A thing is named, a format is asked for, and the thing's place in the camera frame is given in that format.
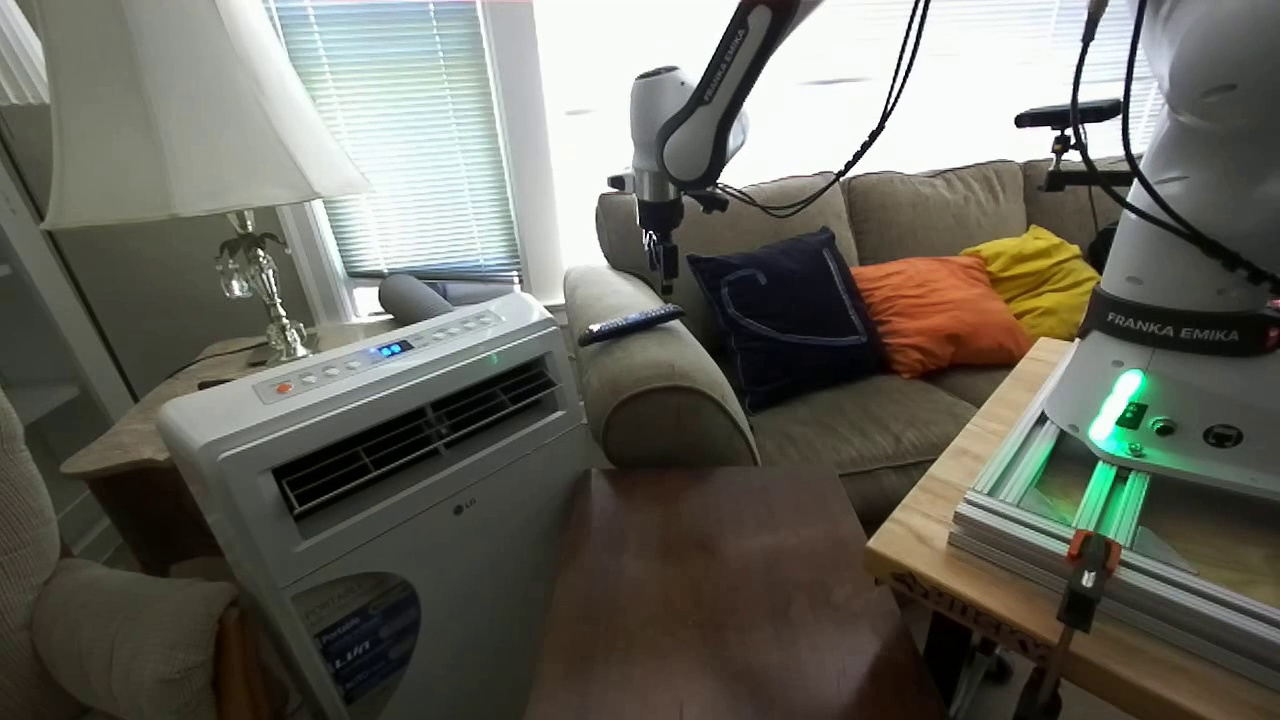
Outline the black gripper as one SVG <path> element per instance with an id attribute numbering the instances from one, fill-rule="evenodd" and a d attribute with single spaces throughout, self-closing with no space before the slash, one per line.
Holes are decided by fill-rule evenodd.
<path id="1" fill-rule="evenodd" d="M 666 173 L 632 173 L 637 181 L 637 218 L 648 266 L 662 269 L 662 293 L 677 293 L 677 228 L 684 220 L 682 187 Z"/>

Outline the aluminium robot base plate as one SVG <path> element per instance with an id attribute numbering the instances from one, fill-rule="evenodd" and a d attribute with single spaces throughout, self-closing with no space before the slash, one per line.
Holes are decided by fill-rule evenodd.
<path id="1" fill-rule="evenodd" d="M 1077 437 L 1030 412 L 958 504 L 949 546 L 1064 596 L 1094 469 L 1096 455 Z M 1277 685 L 1280 510 L 1154 482 L 1096 615 Z"/>

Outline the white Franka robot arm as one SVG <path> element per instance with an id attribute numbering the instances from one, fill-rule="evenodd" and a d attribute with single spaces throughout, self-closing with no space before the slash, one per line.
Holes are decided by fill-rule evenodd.
<path id="1" fill-rule="evenodd" d="M 729 201 L 720 173 L 769 58 L 822 0 L 742 0 L 701 79 L 632 79 L 632 192 L 666 293 L 682 198 Z M 1280 490 L 1280 0 L 1142 0 L 1165 122 L 1128 198 L 1059 379 L 1039 412 L 1099 464 L 1277 501 Z"/>

